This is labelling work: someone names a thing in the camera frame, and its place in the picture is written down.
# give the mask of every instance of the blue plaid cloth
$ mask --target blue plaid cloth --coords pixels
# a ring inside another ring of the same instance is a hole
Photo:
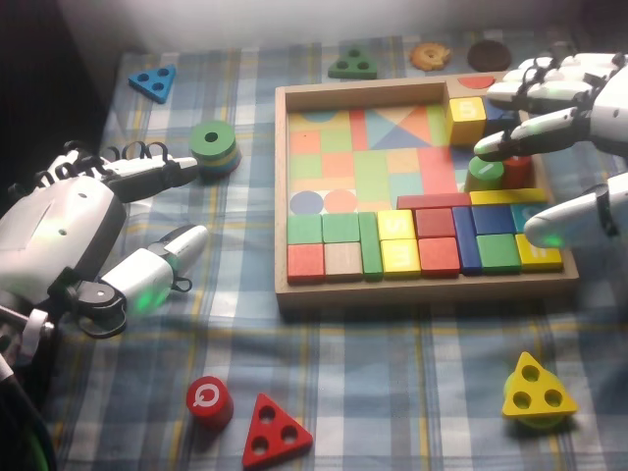
[[[408,62],[420,41],[452,48],[445,73],[471,72],[466,50],[483,37],[507,44],[513,67],[570,39],[544,30],[363,42],[382,78],[403,78],[424,75]],[[63,325],[45,409],[61,469],[240,469],[259,393],[315,439],[306,457],[277,469],[628,469],[628,262],[621,241],[575,252],[582,282],[570,298],[322,313],[346,322],[287,322],[280,314],[273,286],[275,88],[334,81],[327,68],[349,44],[124,57],[103,148],[159,140],[187,156],[190,129],[219,119],[235,126],[243,158],[217,183],[192,183],[130,207],[109,265],[185,224],[206,226],[209,243],[190,273],[193,290],[130,318],[123,335],[94,341]],[[167,64],[175,64],[177,77],[165,105],[128,86],[129,74]],[[545,162],[559,201],[625,169],[589,144]],[[501,417],[504,382],[524,350],[580,406],[551,433]],[[219,436],[196,426],[185,407],[188,385],[203,375],[222,378],[234,399],[234,419]]]

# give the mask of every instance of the brown round cookie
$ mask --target brown round cookie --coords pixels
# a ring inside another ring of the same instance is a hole
[[[451,51],[438,42],[424,42],[416,46],[410,54],[410,62],[417,69],[422,71],[439,71],[443,69],[449,58]]]
[[[497,41],[485,39],[469,49],[467,62],[478,72],[499,72],[510,67],[510,51]]]

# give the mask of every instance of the checkered fabric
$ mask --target checkered fabric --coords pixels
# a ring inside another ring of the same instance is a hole
[[[497,38],[513,66],[564,31],[485,31],[364,41],[382,78],[420,77],[408,55],[420,41],[452,47],[447,74],[471,72],[468,46]],[[114,259],[185,224],[210,233],[190,277],[158,310],[129,319],[112,340],[70,323],[45,408],[61,469],[240,469],[255,398],[267,393],[315,438],[306,457],[278,469],[628,469],[626,247],[575,252],[582,283],[572,298],[442,303],[311,312],[277,307],[274,261],[275,88],[334,81],[340,47],[309,44],[199,54],[124,57],[103,147],[137,139],[189,155],[192,126],[235,125],[243,158],[228,178],[171,189],[130,208]],[[165,105],[133,91],[129,74],[175,64]],[[623,171],[591,145],[545,158],[558,200]],[[522,351],[553,371],[579,403],[573,421],[535,434],[501,417],[503,384]],[[202,375],[234,399],[229,427],[194,425],[184,397]]]

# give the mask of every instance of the green triangle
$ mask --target green triangle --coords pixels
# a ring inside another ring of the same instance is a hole
[[[328,70],[331,79],[376,79],[377,64],[359,46],[351,46]]]

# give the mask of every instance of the blue triangle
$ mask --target blue triangle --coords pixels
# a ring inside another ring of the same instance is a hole
[[[430,147],[430,144],[399,126],[395,126],[382,140],[370,146],[373,150],[406,149],[413,147]]]
[[[129,76],[129,85],[157,103],[164,104],[173,86],[177,69],[172,64]]]
[[[395,123],[390,122],[375,110],[366,110],[366,135],[369,149],[372,149],[386,134],[393,130]]]

